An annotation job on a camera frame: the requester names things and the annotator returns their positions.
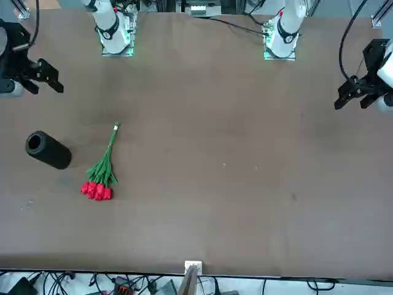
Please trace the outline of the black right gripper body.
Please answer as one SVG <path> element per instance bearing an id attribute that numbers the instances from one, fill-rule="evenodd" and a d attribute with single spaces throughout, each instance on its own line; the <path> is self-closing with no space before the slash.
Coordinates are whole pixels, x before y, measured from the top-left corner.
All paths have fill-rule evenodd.
<path id="1" fill-rule="evenodd" d="M 37 79 L 28 58 L 30 33 L 20 24 L 1 20 L 1 79 Z"/>

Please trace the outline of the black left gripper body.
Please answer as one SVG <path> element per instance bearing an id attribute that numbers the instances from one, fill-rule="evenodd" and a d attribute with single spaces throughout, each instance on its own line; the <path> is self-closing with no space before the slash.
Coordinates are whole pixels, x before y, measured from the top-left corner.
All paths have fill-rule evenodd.
<path id="1" fill-rule="evenodd" d="M 373 79 L 379 70 L 390 39 L 373 39 L 363 49 L 364 62 L 367 69 L 367 77 Z"/>

